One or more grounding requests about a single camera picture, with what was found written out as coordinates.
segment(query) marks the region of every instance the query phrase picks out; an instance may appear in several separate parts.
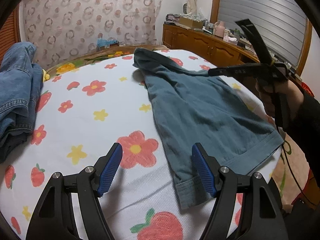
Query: denim jacket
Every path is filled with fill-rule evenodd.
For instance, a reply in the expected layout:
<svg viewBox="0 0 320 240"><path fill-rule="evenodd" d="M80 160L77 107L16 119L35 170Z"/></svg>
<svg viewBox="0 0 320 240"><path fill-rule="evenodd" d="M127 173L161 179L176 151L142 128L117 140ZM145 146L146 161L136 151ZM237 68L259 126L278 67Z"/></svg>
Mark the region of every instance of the denim jacket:
<svg viewBox="0 0 320 240"><path fill-rule="evenodd" d="M0 67L0 163L32 134L43 70L31 61L36 47L30 42L14 44Z"/></svg>

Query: window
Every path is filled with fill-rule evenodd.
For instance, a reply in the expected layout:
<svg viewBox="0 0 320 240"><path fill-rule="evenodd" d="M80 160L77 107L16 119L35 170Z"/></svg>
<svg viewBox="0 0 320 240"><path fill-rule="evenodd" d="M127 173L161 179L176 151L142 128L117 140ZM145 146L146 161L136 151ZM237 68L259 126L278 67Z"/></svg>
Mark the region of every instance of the window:
<svg viewBox="0 0 320 240"><path fill-rule="evenodd" d="M297 65L304 40L306 15L294 0L220 0L218 19L229 29L249 18L269 49Z"/></svg>

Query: wooden cabinet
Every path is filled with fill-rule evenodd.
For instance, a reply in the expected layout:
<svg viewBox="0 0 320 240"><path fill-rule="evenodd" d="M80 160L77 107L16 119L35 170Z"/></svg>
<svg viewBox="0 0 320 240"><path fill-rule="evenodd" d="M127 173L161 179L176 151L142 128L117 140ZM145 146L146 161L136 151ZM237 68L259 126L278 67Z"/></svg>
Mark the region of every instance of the wooden cabinet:
<svg viewBox="0 0 320 240"><path fill-rule="evenodd" d="M19 5L9 15L0 29L0 64L7 50L16 42L20 41L19 31Z"/></svg>
<svg viewBox="0 0 320 240"><path fill-rule="evenodd" d="M162 42L163 45L171 49L172 39L173 39L173 29L171 28L163 28L162 33Z"/></svg>
<svg viewBox="0 0 320 240"><path fill-rule="evenodd" d="M162 39L168 48L191 51L217 67L259 62L253 53L224 42L220 37L175 25L164 25Z"/></svg>
<svg viewBox="0 0 320 240"><path fill-rule="evenodd" d="M175 31L173 37L172 49L184 49L191 51L192 44L190 44L192 40L192 33L188 32L186 29L178 29Z"/></svg>
<svg viewBox="0 0 320 240"><path fill-rule="evenodd" d="M236 65L240 53L216 42L211 52L211 60L217 67Z"/></svg>
<svg viewBox="0 0 320 240"><path fill-rule="evenodd" d="M194 35L191 40L193 53L203 57L204 59L210 61L210 49L212 47L212 41L208 38L201 37L199 35Z"/></svg>

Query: pink bottle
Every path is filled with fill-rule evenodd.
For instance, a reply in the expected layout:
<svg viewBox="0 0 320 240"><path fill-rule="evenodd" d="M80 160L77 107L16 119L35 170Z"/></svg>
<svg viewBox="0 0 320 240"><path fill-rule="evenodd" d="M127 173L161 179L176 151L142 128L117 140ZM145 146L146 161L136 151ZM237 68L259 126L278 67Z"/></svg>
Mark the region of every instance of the pink bottle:
<svg viewBox="0 0 320 240"><path fill-rule="evenodd" d="M214 24L213 28L215 29L214 35L222 37L225 30L224 22L218 21Z"/></svg>

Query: hand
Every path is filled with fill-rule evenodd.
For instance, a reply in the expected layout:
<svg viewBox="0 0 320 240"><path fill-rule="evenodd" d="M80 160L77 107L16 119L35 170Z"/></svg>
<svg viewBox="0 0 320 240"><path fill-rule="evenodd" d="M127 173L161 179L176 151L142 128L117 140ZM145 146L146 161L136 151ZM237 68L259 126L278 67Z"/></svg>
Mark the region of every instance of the hand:
<svg viewBox="0 0 320 240"><path fill-rule="evenodd" d="M275 107L271 102L270 93L273 93L272 86L261 87L258 82L256 89L259 92L261 101L263 102L264 109L267 115L275 117ZM290 119L293 120L300 106L303 103L303 94L300 89L290 80L283 83L275 83L276 93L283 93L287 95L287 101L290 109Z"/></svg>

